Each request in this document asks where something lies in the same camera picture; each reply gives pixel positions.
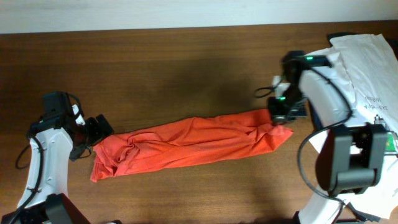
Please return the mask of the red soccer t-shirt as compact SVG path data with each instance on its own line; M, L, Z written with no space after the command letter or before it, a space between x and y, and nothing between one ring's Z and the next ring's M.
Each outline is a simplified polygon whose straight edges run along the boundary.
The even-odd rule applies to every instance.
M91 181L242 159L274 152L293 131L274 125L267 109L192 117L131 133L94 147Z

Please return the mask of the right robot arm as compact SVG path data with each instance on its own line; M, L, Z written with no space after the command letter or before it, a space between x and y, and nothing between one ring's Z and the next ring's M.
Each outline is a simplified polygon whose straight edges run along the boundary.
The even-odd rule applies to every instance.
M293 223L341 223L350 201L382 177L388 132L381 124L360 121L353 105L333 82L332 63L324 55L288 52L281 60L282 79L289 87L280 96L268 98L274 124L293 122L308 101L322 128L308 135L297 152L297 165L305 184L313 191L306 206L295 212ZM310 183L302 165L304 145L314 136L327 136L315 163L318 185Z

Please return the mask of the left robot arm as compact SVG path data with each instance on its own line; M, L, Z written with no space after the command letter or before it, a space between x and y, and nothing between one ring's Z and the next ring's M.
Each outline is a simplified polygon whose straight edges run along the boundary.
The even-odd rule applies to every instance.
M31 150L29 175L14 212L2 223L88 223L68 197L68 163L114 133L102 115L84 118L74 95L55 91L43 97L44 113L26 133Z

